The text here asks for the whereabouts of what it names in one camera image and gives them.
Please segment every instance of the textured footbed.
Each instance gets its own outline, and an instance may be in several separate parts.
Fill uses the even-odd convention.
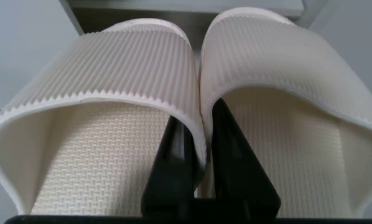
[[[223,98],[282,200],[279,217],[354,216],[344,156],[366,134],[281,90]]]
[[[169,114],[127,103],[58,109],[31,214],[140,216]]]

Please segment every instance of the ribbed texture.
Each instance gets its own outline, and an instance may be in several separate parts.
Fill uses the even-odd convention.
[[[200,93],[207,141],[224,96],[279,192],[280,216],[362,216],[372,200],[372,95],[321,37],[223,18],[205,38]]]
[[[193,52],[183,37],[162,30],[81,36],[2,113],[81,98],[138,101],[172,112],[199,138],[195,140],[198,156],[205,162]]]
[[[149,173],[146,169],[158,148],[168,115],[176,117],[188,127],[195,143],[198,164],[201,169],[205,167],[206,142],[200,116],[198,80],[187,38],[181,35],[181,31],[169,31],[165,27],[136,26],[131,29],[128,26],[124,30],[81,36],[66,51],[57,55],[0,113],[0,182],[19,213],[30,213],[37,199],[34,213],[138,215],[140,209],[134,204],[140,202],[146,175],[134,177],[127,169],[142,167],[143,172]],[[98,106],[91,104],[96,102],[104,103],[99,108],[88,107]],[[131,104],[147,108],[140,113],[135,112],[134,118],[128,113],[129,117],[120,121],[127,113],[110,116],[103,113],[112,110],[106,105],[111,102],[119,105],[129,103],[130,108]],[[51,127],[65,119],[58,112],[69,110],[66,106],[84,108],[85,113],[80,112],[80,117],[73,119],[85,122],[89,132],[64,128],[61,131],[74,139],[54,142],[52,138],[55,138],[55,133],[51,133]],[[85,117],[91,117],[91,120],[85,120]],[[105,142],[127,141],[129,136],[126,135],[132,130],[139,137],[133,139],[136,141],[133,145],[121,148],[115,142]],[[142,141],[146,131],[150,136]],[[95,139],[97,145],[85,144],[90,139]],[[57,146],[49,150],[58,150],[60,153],[52,158],[53,165],[44,182],[45,174],[40,173],[40,169],[49,163],[49,160],[42,161],[47,146]],[[95,163],[85,161],[78,167],[71,158],[84,150],[84,156]],[[130,156],[122,158],[117,150]],[[146,150],[146,153],[136,153],[140,150]],[[12,162],[14,155],[21,155],[21,160]],[[101,165],[106,159],[111,161],[106,164],[108,168]],[[93,173],[101,172],[94,169],[102,167],[107,174]],[[89,175],[88,169],[96,175]],[[68,172],[75,174],[74,179],[69,177]],[[77,179],[77,174],[88,175]],[[69,184],[85,184],[85,187],[89,187],[79,191],[81,195],[75,195],[72,186],[57,185],[61,175],[68,178]],[[133,192],[125,193],[115,188],[116,184],[128,186],[124,182],[133,181],[134,178],[137,178],[137,186],[131,189]],[[38,181],[42,181],[41,189],[36,184]],[[104,193],[93,189],[93,186]],[[91,202],[95,199],[100,202],[99,205]]]
[[[205,39],[201,106],[207,139],[210,111],[224,91],[266,85],[291,91],[329,113],[372,128],[372,95],[318,35],[264,19],[229,17]]]

